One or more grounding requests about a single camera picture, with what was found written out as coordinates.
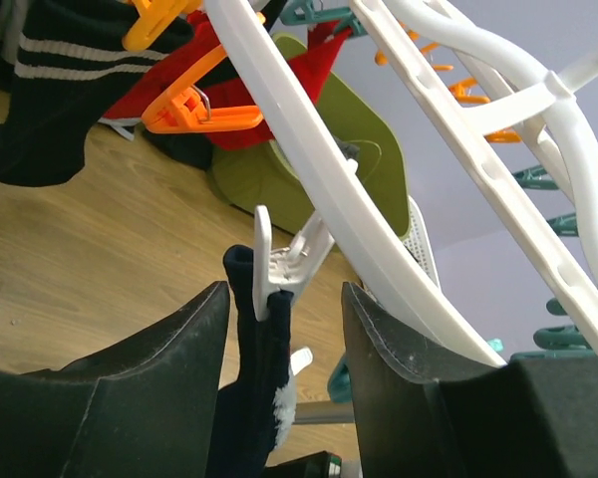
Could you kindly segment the red sock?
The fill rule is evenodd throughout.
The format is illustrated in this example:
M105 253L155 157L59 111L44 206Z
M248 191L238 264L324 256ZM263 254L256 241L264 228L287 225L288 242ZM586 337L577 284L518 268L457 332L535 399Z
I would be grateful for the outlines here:
M263 121L256 106L221 106L198 86L227 54L205 13L187 15L193 37L144 74L100 122L109 126L142 123L155 134L211 133L249 129Z
M307 51L288 61L313 104L319 101L339 52L353 33L351 27L335 32L338 25L338 21L311 25L308 28Z

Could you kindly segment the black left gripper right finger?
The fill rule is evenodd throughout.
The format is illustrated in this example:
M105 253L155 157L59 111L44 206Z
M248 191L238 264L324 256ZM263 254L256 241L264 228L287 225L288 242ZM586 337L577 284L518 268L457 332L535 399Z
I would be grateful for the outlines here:
M492 367L341 294L367 477L598 477L598 358Z

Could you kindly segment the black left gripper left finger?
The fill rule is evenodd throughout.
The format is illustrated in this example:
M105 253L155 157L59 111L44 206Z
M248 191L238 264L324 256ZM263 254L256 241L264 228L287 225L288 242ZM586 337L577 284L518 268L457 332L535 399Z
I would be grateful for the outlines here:
M0 370L0 477L200 477L229 316L215 282L58 370Z

